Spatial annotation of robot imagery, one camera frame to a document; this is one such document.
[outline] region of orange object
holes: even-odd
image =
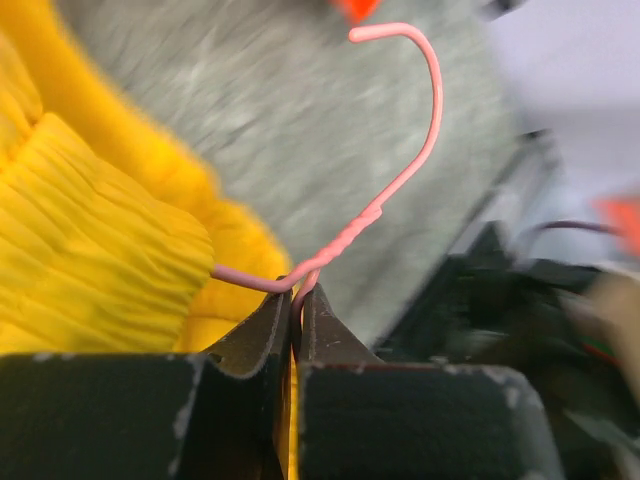
[[[618,230],[627,250],[640,256],[640,196],[607,199],[598,206]]]
[[[333,0],[352,25],[357,25],[371,15],[380,0]]]

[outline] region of white surface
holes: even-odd
[[[640,2],[528,0],[487,26],[522,130],[551,129],[565,166],[539,220],[602,220],[594,199],[640,187]],[[554,231],[535,253],[595,262],[616,247]]]

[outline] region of gray floor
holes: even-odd
[[[251,204],[295,260],[313,254],[418,151],[430,83],[408,40],[351,45],[328,0],[62,0],[96,61]],[[387,0],[419,27],[445,116],[428,165],[327,267],[336,313],[370,343],[393,322],[514,150],[470,0]]]

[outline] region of concrete floor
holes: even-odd
[[[328,0],[59,0],[96,62],[218,169],[300,261],[420,148],[430,83],[404,39],[351,45]],[[515,149],[471,0],[383,2],[439,54],[435,153],[320,281],[365,343],[403,309]]]

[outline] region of curved wire hook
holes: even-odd
[[[298,264],[286,277],[280,280],[267,280],[239,272],[224,265],[217,265],[211,273],[212,278],[253,290],[282,293],[293,288],[306,276],[292,305],[294,319],[300,320],[304,297],[313,289],[318,281],[320,270],[336,257],[340,256],[345,248],[351,245],[365,228],[380,218],[382,215],[382,205],[422,167],[433,150],[442,123],[442,74],[440,73],[440,65],[433,47],[420,30],[406,23],[385,23],[352,28],[349,31],[349,40],[352,43],[361,43],[398,35],[408,37],[420,48],[427,60],[429,73],[431,74],[431,84],[433,88],[431,125],[424,145],[416,158],[366,206],[360,215],[351,220],[336,238],[321,248],[313,257]]]

